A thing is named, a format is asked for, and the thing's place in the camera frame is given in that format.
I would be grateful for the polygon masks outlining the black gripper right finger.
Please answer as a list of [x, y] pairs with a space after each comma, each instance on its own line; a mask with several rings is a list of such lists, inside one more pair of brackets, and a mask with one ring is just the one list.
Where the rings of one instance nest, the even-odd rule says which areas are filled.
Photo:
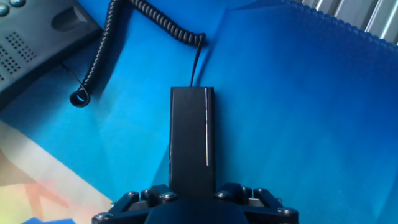
[[249, 224], [299, 224], [299, 212], [285, 207], [280, 200], [264, 188], [252, 189], [237, 183], [224, 184], [213, 196], [217, 200], [233, 203], [238, 209], [232, 215], [244, 218]]

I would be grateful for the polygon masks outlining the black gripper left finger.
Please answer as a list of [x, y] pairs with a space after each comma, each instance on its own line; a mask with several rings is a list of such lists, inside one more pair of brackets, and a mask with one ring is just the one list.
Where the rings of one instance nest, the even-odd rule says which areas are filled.
[[92, 224], [145, 224], [149, 214], [160, 205], [173, 202], [179, 196], [167, 185], [155, 185], [141, 192], [130, 191], [111, 204], [107, 212], [91, 219]]

